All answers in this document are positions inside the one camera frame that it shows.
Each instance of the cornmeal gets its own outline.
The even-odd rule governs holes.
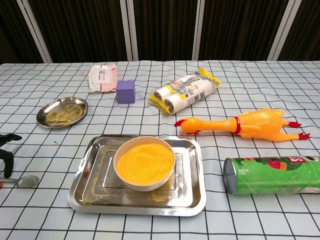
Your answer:
[[[174,154],[158,143],[135,146],[119,160],[116,169],[127,182],[150,185],[165,178],[174,165]]]

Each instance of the grid pattern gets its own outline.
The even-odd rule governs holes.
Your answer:
[[[115,93],[88,93],[93,63],[0,66],[0,134],[20,141],[2,147],[15,155],[12,178],[36,175],[35,189],[5,183],[0,190],[0,239],[78,240],[308,240],[320,237],[320,196],[228,195],[222,181],[227,157],[320,155],[320,61],[133,61],[116,64],[118,80],[135,80],[136,102],[118,104]],[[173,116],[149,105],[155,88],[194,72],[210,70],[218,91]],[[81,122],[61,129],[36,123],[39,109],[55,98],[88,102]],[[202,151],[205,209],[194,217],[88,214],[73,211],[68,191],[89,141],[100,134],[179,135],[173,124],[195,116],[224,120],[248,110],[280,108],[284,118],[311,133],[308,140],[268,142],[229,132],[191,136]],[[4,163],[0,161],[0,170]]]

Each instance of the green chip can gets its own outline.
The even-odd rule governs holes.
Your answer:
[[[223,182],[229,194],[320,193],[320,156],[227,158]]]

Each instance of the black clamp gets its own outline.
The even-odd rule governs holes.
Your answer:
[[[19,141],[22,137],[16,134],[7,134],[1,135],[0,134],[0,147],[10,141]],[[12,170],[14,168],[14,155],[10,151],[5,151],[0,149],[0,159],[4,161],[4,177],[6,179],[10,178],[12,174]]]

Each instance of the white bowl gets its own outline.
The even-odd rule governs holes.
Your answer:
[[[123,179],[118,171],[117,171],[117,165],[119,160],[121,159],[121,157],[127,153],[130,149],[138,146],[138,145],[142,145],[142,144],[161,144],[162,146],[165,146],[167,149],[169,149],[172,153],[173,153],[173,165],[172,165],[172,169],[171,171],[168,173],[167,176],[165,176],[162,180],[157,181],[155,183],[149,184],[149,185],[138,185],[138,184],[134,184],[131,183],[129,181],[126,181],[125,179]],[[171,146],[164,140],[157,138],[157,137],[153,137],[153,136],[140,136],[140,137],[136,137],[133,138],[129,141],[127,141],[125,144],[123,144],[118,151],[116,151],[115,155],[114,155],[114,159],[113,159],[113,168],[115,173],[117,174],[117,176],[123,181],[123,183],[125,185],[127,185],[129,188],[136,190],[136,191],[140,191],[140,192],[147,192],[147,191],[152,191],[155,189],[160,188],[162,185],[164,185],[170,178],[174,168],[176,165],[176,158],[175,158],[175,153],[173,151],[173,149],[171,148]]]

